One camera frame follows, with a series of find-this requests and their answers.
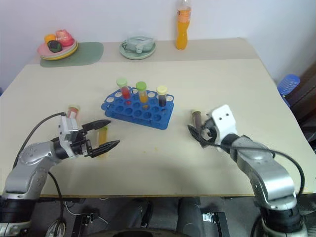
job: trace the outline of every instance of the green mat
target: green mat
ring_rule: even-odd
[[[103,54],[103,44],[99,42],[79,43],[77,51],[64,59],[49,61],[40,59],[40,65],[45,68],[83,66],[96,63]]]

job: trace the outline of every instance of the table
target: table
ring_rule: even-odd
[[[105,196],[243,196],[252,195],[250,182],[226,153],[202,149],[186,125],[190,111],[203,114],[228,104],[240,135],[295,158],[306,176],[304,192],[316,191],[316,156],[295,117],[281,99],[253,48],[242,39],[193,40],[184,51],[173,42],[157,42],[155,54],[142,61],[119,55],[118,43],[106,43],[104,56],[93,65],[42,68],[36,57],[26,65],[0,97],[0,190],[3,190],[17,151],[27,134],[43,118],[79,104],[78,124],[104,119],[100,106],[126,77],[134,86],[143,80],[148,89],[165,84],[174,95],[167,130],[111,119],[108,140],[121,143],[106,158],[67,159],[51,169],[65,197]],[[30,143],[58,136],[59,119],[43,124]],[[94,144],[96,133],[90,135]],[[292,176],[295,166],[276,160]],[[57,194],[48,177],[42,196]]]

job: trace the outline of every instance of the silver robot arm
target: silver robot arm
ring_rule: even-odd
[[[189,131],[202,147],[215,144],[218,150],[230,154],[248,176],[261,210],[263,233],[260,236],[307,237],[296,206],[293,180],[286,169],[273,159],[273,153],[263,144],[237,135],[236,121],[228,105],[213,110],[207,116],[201,129],[189,125]],[[206,131],[210,139],[206,141],[200,131]]]
[[[93,149],[85,135],[111,121],[102,119],[87,123],[78,130],[76,120],[61,116],[59,137],[26,147],[17,165],[9,173],[0,200],[0,237],[26,236],[31,215],[52,166],[78,155],[96,157],[115,147],[119,140],[107,142]]]

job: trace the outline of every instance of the test tube rack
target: test tube rack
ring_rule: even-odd
[[[173,110],[173,95],[167,95],[166,105],[158,103],[157,92],[147,90],[148,102],[142,103],[135,87],[129,87],[131,97],[124,99],[120,90],[110,94],[101,105],[105,116],[165,130]]]

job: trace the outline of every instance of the black cable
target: black cable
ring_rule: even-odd
[[[257,227],[257,225],[258,225],[260,220],[261,220],[261,214],[259,214],[257,216],[255,222],[252,225],[251,232],[250,232],[250,237],[254,237],[255,236],[256,227]]]
[[[51,116],[48,116],[47,118],[44,118],[42,121],[40,121],[33,129],[32,131],[30,132],[30,134],[27,136],[27,138],[25,139],[25,141],[23,142],[19,152],[18,152],[18,155],[16,156],[15,158],[15,161],[14,161],[14,164],[13,164],[13,168],[15,168],[15,166],[17,165],[18,163],[18,160],[19,160],[19,156],[21,154],[21,152],[24,150],[26,144],[28,143],[29,139],[31,138],[31,136],[33,135],[33,133],[36,131],[36,129],[38,129],[39,126],[41,126],[44,122],[46,122],[47,120],[53,118],[53,117],[56,117],[56,116],[66,116],[66,113],[65,112],[61,112],[61,113],[56,113],[54,115],[51,115]]]
[[[64,223],[64,220],[63,220],[63,216],[64,216],[64,204],[63,204],[63,196],[61,195],[61,191],[60,191],[60,188],[59,188],[59,185],[58,185],[58,182],[56,180],[56,178],[54,177],[54,175],[50,172],[48,172],[49,176],[52,178],[52,180],[54,181],[55,183],[55,186],[56,186],[56,189],[57,189],[57,192],[58,192],[58,196],[59,196],[59,201],[60,201],[60,215],[59,215],[59,218],[58,218],[58,221],[59,223]],[[58,227],[59,227],[59,224],[56,225],[55,227],[55,231],[54,231],[54,237],[57,237],[57,234],[58,234]]]
[[[269,153],[272,153],[272,154],[277,154],[277,155],[280,155],[280,156],[283,156],[285,158],[287,158],[289,161],[291,161],[295,166],[296,168],[298,169],[299,173],[300,173],[300,177],[301,177],[301,186],[300,186],[300,190],[297,194],[297,197],[300,197],[303,193],[303,190],[304,190],[304,186],[305,186],[305,175],[304,175],[304,172],[303,172],[303,169],[301,168],[301,166],[299,165],[299,163],[293,159],[292,157],[290,157],[289,155],[283,153],[283,152],[279,152],[279,151],[275,151],[275,150],[271,150],[271,149],[265,149],[265,148],[255,148],[255,147],[233,147],[233,146],[228,146],[228,145],[217,145],[215,143],[212,143],[212,142],[209,142],[209,141],[206,141],[203,137],[202,137],[202,134],[201,132],[199,133],[199,141],[200,143],[203,142],[203,143],[206,143],[208,144],[209,146],[212,146],[212,147],[219,147],[219,148],[225,148],[225,149],[233,149],[233,150],[253,150],[253,151],[262,151],[262,152],[269,152]]]

